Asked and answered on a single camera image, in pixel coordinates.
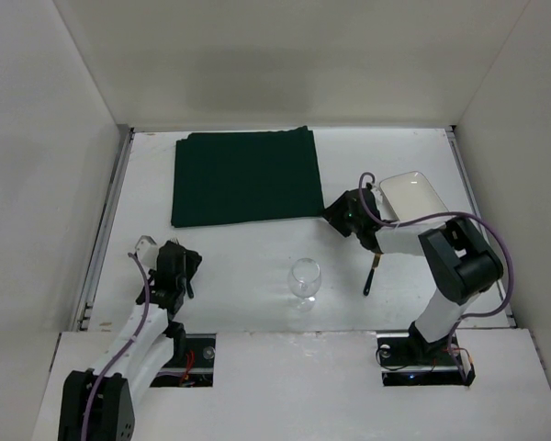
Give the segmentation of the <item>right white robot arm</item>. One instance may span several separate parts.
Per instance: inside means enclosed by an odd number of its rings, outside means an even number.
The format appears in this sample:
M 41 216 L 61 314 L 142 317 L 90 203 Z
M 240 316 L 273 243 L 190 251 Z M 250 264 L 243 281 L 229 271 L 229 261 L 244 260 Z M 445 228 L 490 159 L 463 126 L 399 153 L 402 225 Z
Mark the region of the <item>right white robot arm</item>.
M 477 226 L 483 221 L 466 212 L 445 212 L 400 222 L 381 220 L 369 189 L 342 193 L 322 217 L 342 236 L 355 235 L 367 251 L 421 256 L 436 290 L 422 314 L 411 323 L 409 355 L 418 363 L 448 347 L 455 328 L 475 298 L 502 278 L 503 264 Z

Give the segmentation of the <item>dark green cloth placemat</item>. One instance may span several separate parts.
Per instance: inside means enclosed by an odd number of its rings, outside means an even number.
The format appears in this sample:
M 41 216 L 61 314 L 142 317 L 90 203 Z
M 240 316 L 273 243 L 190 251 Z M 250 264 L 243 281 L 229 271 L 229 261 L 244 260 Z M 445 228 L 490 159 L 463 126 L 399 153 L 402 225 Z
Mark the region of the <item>dark green cloth placemat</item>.
M 318 217 L 324 210 L 313 131 L 195 132 L 175 143 L 171 225 Z

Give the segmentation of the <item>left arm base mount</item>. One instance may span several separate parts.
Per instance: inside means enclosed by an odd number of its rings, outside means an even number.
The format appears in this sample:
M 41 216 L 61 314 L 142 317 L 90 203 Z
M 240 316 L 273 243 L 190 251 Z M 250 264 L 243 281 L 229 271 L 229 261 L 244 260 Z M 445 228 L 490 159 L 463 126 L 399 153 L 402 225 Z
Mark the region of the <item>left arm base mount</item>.
M 215 334 L 180 333 L 157 337 L 129 380 L 135 389 L 152 381 L 153 387 L 204 387 L 211 384 L 216 361 Z

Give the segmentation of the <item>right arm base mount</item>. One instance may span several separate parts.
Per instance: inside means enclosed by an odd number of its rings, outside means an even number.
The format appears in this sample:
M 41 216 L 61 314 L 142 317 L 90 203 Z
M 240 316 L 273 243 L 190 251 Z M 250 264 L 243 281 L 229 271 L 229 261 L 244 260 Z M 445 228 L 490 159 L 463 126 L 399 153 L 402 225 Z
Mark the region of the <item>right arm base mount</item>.
M 375 357 L 386 387 L 464 386 L 476 378 L 473 359 L 456 337 L 420 349 L 408 333 L 377 334 Z

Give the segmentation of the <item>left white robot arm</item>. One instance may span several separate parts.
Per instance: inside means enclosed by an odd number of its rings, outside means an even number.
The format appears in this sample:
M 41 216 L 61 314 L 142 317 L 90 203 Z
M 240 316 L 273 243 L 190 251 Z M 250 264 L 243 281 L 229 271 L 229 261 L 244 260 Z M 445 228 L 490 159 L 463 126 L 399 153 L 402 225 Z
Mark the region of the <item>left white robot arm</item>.
M 144 393 L 186 352 L 186 330 L 176 314 L 193 298 L 192 279 L 201 255 L 176 239 L 159 245 L 142 236 L 129 258 L 143 288 L 132 312 L 107 351 L 85 371 L 72 371 L 62 387 L 60 440 L 130 440 Z

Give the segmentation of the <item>white rectangular plate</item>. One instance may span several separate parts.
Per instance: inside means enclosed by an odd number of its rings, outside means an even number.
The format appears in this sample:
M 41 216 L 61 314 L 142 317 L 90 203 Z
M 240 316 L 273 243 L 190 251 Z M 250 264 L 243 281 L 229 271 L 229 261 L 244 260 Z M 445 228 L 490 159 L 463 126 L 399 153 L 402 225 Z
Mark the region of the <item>white rectangular plate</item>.
M 447 212 L 447 208 L 426 176 L 418 171 L 382 180 L 379 188 L 398 221 Z

